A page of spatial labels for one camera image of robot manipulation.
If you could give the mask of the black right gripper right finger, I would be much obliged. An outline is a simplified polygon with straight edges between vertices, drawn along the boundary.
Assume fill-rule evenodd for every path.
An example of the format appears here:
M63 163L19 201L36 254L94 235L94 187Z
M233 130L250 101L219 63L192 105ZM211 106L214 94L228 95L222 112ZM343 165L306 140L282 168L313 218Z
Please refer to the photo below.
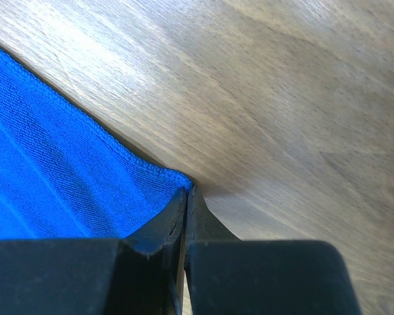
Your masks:
M194 314L360 314L345 262L318 240L235 236L188 195L185 272Z

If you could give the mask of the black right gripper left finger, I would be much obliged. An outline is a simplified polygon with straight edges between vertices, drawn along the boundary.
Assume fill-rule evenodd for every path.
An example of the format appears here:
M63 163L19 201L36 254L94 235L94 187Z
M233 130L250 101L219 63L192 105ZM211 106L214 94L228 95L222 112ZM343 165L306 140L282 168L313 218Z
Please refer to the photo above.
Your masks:
M0 314L180 314L186 192L126 238L0 241Z

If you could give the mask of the blue towel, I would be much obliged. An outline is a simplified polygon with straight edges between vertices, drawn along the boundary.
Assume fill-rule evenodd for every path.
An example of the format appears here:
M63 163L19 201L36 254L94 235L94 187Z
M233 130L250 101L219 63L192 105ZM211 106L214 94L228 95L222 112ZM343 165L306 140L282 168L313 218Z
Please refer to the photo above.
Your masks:
M191 186L0 49L0 240L124 238Z

